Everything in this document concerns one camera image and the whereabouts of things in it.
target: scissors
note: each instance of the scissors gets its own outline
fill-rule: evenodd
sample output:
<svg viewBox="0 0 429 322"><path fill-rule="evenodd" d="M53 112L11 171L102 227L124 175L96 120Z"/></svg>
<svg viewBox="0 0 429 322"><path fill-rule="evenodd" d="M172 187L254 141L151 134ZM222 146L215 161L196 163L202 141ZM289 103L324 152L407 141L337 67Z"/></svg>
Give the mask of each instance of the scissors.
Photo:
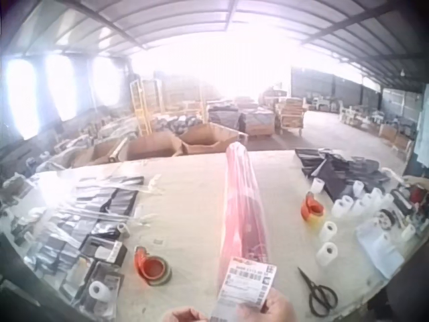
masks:
<svg viewBox="0 0 429 322"><path fill-rule="evenodd" d="M310 305L310 311L316 317L327 317L330 313L330 310L333 310L338 305L338 297L333 289L325 285L316 285L305 273L298 267L300 270L302 278L306 281L308 287L310 288L310 298L308 299L308 304ZM323 312L320 313L314 308L314 301L319 305L318 307L323 308Z"/></svg>

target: open cardboard box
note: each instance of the open cardboard box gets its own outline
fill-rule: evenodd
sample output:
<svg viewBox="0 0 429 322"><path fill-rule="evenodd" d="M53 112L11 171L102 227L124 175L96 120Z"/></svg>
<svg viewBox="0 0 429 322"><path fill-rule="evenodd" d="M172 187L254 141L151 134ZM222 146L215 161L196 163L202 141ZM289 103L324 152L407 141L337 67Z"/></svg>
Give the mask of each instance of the open cardboard box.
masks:
<svg viewBox="0 0 429 322"><path fill-rule="evenodd" d="M125 144L119 162L182 155L182 141L169 131L155 132Z"/></svg>
<svg viewBox="0 0 429 322"><path fill-rule="evenodd" d="M191 127L179 138L183 141L186 154L205 154L225 152L229 144L241 140L247 143L247 134L234 129L206 123Z"/></svg>
<svg viewBox="0 0 429 322"><path fill-rule="evenodd" d="M82 151L73 161L72 167L79 168L81 166L95 166L97 164L106 164L117 162L115 158L111 158L114 152L123 148L127 139L110 140L97 144Z"/></svg>

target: black scissors handle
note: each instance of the black scissors handle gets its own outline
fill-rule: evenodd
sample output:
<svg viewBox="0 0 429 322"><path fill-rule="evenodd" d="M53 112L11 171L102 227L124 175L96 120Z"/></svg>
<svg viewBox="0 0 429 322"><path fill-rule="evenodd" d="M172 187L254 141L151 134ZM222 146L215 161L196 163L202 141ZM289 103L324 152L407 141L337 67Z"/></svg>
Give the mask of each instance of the black scissors handle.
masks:
<svg viewBox="0 0 429 322"><path fill-rule="evenodd" d="M338 305L338 297L333 289L324 286L313 286L310 288L310 298L308 304L310 311L317 317L327 317L330 310L333 310ZM322 312L314 308L314 302L318 303L318 307L322 307Z"/></svg>

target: hand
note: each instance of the hand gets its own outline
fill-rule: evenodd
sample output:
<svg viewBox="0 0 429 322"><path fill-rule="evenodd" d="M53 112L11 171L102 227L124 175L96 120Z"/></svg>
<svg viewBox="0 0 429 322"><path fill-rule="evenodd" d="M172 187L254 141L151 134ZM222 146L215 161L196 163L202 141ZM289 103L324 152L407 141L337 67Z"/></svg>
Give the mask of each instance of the hand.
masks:
<svg viewBox="0 0 429 322"><path fill-rule="evenodd" d="M164 315L163 322L191 322L191 321L208 321L201 312L192 307L181 307L174 309Z"/></svg>
<svg viewBox="0 0 429 322"><path fill-rule="evenodd" d="M296 322L294 307L282 293L274 288L269 290L261 312L255 308L241 305L239 316L243 322Z"/></svg>

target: barcode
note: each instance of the barcode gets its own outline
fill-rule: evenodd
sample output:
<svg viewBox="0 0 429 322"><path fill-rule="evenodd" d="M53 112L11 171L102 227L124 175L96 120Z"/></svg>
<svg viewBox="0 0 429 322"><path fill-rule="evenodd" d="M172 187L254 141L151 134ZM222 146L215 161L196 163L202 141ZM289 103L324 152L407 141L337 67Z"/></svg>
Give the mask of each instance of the barcode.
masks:
<svg viewBox="0 0 429 322"><path fill-rule="evenodd" d="M257 275L257 274L245 272L242 270L236 270L235 268L230 268L229 272L231 274L238 275L238 276L245 277L245 278L250 278L252 280L261 280L262 279L262 275Z"/></svg>
<svg viewBox="0 0 429 322"><path fill-rule="evenodd" d="M228 322L228 320L221 319L220 317L211 317L210 322Z"/></svg>

